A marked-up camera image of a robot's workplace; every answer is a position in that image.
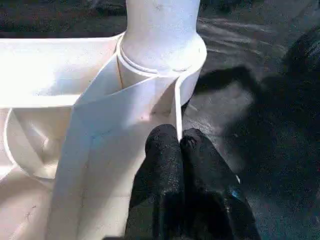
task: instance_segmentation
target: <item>white pipe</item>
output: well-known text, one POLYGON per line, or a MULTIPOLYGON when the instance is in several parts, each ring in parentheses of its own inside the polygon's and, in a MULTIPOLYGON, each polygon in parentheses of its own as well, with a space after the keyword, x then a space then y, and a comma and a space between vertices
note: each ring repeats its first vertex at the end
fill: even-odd
POLYGON ((199 4, 200 0, 126 0, 123 58, 149 73, 188 69, 202 43, 196 32, 199 4))

